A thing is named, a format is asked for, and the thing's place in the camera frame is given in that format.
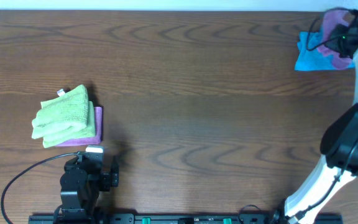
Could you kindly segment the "purple microfiber cloth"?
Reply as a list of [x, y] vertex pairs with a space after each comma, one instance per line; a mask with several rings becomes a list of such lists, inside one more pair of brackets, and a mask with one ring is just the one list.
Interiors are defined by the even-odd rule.
[[[349, 23], [344, 19], [346, 14], [347, 11], [336, 9], [324, 15], [320, 31], [323, 35], [322, 42], [337, 36], [334, 30], [338, 25], [349, 26]], [[329, 49], [325, 45], [319, 46], [317, 50], [328, 61], [330, 70], [345, 70], [354, 66], [350, 58], [341, 58], [339, 53]]]

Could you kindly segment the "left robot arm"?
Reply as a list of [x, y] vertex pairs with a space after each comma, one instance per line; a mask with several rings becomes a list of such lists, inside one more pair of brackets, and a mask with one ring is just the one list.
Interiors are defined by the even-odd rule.
[[112, 159], [110, 169], [103, 171], [103, 153], [78, 152], [65, 163], [60, 178], [62, 204], [54, 211], [53, 223], [109, 223], [96, 202], [100, 192], [119, 184], [119, 164]]

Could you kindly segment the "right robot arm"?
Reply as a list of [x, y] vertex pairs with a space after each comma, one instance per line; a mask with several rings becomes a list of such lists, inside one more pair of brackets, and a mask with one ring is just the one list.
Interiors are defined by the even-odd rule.
[[267, 223], [316, 223], [319, 211], [334, 194], [358, 177], [358, 10], [351, 9], [349, 13], [354, 16], [349, 26], [337, 24], [322, 44], [354, 62], [352, 106], [326, 130], [316, 167]]

